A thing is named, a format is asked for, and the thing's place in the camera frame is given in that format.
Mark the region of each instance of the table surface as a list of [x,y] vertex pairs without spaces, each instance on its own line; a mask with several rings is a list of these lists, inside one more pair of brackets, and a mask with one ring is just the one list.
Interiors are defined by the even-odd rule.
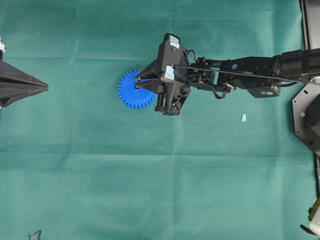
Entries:
[[299,1],[0,3],[3,60],[49,84],[0,111],[2,239],[309,238],[313,157],[291,103],[302,84],[268,99],[192,89],[175,117],[117,93],[165,33],[214,59],[303,48]]

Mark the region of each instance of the cable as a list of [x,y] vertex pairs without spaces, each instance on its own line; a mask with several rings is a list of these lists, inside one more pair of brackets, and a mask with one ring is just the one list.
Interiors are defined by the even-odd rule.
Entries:
[[281,84],[280,87],[286,88],[286,87],[291,87],[291,86],[296,85],[296,84],[297,84],[297,82],[291,82],[291,83],[288,83],[288,84]]
[[[192,67],[192,66],[181,66],[181,65],[174,65],[174,66],[178,67],[178,68],[183,68],[183,69],[193,69],[193,70],[198,70],[198,71],[217,72],[217,73],[231,74],[231,75],[236,75],[236,76],[246,76],[246,77],[262,78],[262,79],[275,79],[275,80],[280,80],[280,81],[301,83],[301,81],[299,81],[299,80],[292,80],[292,79],[287,79],[287,78],[283,78],[283,77],[263,76],[263,75],[247,74],[247,73],[240,73],[240,72],[233,72],[233,71],[216,70],[216,69],[211,69],[211,68],[205,69],[205,68],[197,68],[197,67]],[[313,84],[313,85],[320,86],[320,83],[316,83],[316,82],[309,82],[309,83]]]
[[217,92],[216,92],[215,89],[212,89],[212,92],[213,92],[213,95],[215,96],[215,98],[217,98],[217,99],[224,99],[225,96],[226,96],[227,93],[228,93],[228,92],[225,90],[225,91],[222,92],[222,95],[219,96],[219,95],[217,94]]
[[185,58],[187,59],[187,61],[189,62],[188,56],[189,56],[190,53],[193,53],[193,59],[197,63],[198,62],[198,56],[196,55],[196,52],[194,50],[189,50],[189,51],[186,52]]

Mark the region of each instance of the hexagonal black plate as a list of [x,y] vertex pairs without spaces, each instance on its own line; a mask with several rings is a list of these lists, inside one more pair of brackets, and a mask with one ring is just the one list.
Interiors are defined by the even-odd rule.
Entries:
[[320,85],[307,84],[292,100],[295,135],[318,156],[320,156],[320,136],[305,127],[304,114],[319,94]]

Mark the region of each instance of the robotic arm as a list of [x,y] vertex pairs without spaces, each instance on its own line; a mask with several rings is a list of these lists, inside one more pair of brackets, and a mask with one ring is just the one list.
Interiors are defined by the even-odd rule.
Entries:
[[[193,63],[189,63],[190,53]],[[197,57],[195,51],[181,45],[178,36],[167,33],[157,59],[137,75],[136,85],[157,94],[156,112],[174,116],[180,114],[191,87],[213,92],[217,99],[237,88],[255,98],[270,98],[279,96],[281,87],[299,82],[319,85],[313,81],[319,75],[320,48],[273,57],[213,60]]]

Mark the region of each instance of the blue gear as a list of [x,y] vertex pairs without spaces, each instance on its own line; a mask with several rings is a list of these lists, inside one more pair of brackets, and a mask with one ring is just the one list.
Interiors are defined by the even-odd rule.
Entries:
[[127,72],[119,81],[118,94],[122,102],[132,109],[143,109],[152,104],[156,94],[152,91],[136,88],[136,76],[140,70]]

